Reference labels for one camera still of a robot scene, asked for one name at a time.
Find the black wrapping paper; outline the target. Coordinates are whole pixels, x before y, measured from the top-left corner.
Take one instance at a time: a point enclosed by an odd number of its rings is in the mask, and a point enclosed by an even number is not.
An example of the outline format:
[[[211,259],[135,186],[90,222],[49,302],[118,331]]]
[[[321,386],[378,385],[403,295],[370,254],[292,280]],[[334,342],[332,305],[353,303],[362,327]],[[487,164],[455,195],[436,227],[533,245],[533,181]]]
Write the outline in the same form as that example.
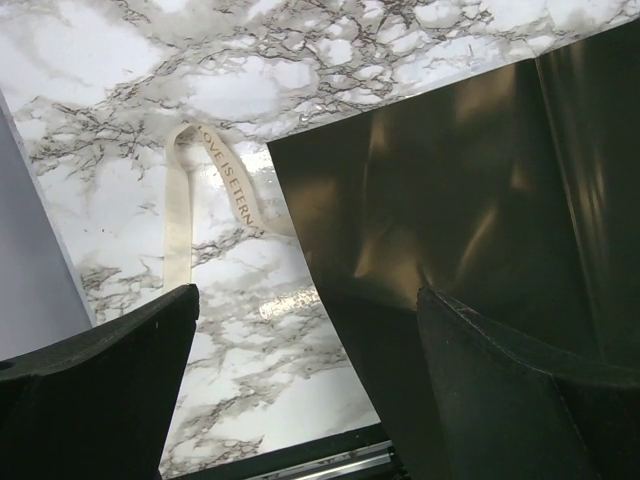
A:
[[[424,288],[639,372],[639,25],[269,145],[313,282],[413,479],[451,474]]]

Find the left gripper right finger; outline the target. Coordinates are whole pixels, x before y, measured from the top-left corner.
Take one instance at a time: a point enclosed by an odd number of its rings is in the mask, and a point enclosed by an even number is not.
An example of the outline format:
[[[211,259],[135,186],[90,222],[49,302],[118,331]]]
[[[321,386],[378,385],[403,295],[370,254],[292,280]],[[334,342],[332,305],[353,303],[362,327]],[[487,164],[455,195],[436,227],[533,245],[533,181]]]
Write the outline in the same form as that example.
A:
[[[638,370],[556,348],[431,288],[417,321],[453,478],[638,478]]]

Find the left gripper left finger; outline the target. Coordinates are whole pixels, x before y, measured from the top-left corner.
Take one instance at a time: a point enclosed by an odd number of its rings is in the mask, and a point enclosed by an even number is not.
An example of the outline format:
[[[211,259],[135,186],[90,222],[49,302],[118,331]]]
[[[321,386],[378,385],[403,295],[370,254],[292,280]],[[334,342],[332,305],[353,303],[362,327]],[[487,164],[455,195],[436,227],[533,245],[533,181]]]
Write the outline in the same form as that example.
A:
[[[198,317],[186,284],[2,361],[2,478],[159,478]]]

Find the cream ribbon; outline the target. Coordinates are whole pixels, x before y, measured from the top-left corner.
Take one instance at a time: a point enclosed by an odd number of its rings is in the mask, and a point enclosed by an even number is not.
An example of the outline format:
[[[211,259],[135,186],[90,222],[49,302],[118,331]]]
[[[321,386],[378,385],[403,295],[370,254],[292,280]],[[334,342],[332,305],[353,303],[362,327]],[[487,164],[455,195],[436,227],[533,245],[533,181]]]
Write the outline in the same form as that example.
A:
[[[180,125],[170,133],[165,146],[167,164],[163,265],[165,293],[189,284],[192,277],[191,184],[187,170],[176,153],[177,139],[189,131],[196,133],[211,163],[221,175],[231,211],[243,225],[287,237],[296,235],[289,216],[269,219],[262,215],[258,197],[244,164],[213,129],[197,123]]]

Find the aluminium rail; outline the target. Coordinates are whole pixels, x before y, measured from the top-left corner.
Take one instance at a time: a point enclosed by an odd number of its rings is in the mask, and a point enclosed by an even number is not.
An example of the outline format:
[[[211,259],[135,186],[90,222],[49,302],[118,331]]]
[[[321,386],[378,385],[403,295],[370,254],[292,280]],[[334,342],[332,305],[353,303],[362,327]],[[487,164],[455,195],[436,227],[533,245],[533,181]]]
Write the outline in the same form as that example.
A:
[[[254,479],[373,479],[394,473],[399,463],[390,441],[340,452],[299,465],[254,475]]]

